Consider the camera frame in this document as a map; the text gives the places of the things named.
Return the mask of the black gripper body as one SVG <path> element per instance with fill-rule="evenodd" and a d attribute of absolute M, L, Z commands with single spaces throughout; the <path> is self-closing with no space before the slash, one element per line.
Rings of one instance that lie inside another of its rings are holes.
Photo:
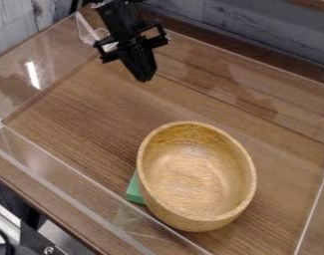
<path fill-rule="evenodd" d="M 167 44 L 162 22 L 145 20 L 140 13 L 140 3 L 145 0 L 92 0 L 109 35 L 96 40 L 93 47 L 104 63 L 129 55 L 133 46 L 147 52 Z"/>

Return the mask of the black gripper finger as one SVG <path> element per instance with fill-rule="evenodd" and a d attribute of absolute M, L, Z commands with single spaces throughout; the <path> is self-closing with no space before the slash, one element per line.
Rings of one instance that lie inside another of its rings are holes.
<path fill-rule="evenodd" d="M 145 82 L 148 80 L 149 70 L 144 53 L 141 51 L 123 52 L 120 61 L 133 75 L 135 79 L 140 82 Z"/>
<path fill-rule="evenodd" d="M 144 75 L 145 79 L 149 80 L 155 74 L 156 71 L 156 61 L 154 52 L 151 49 L 144 50 Z"/>

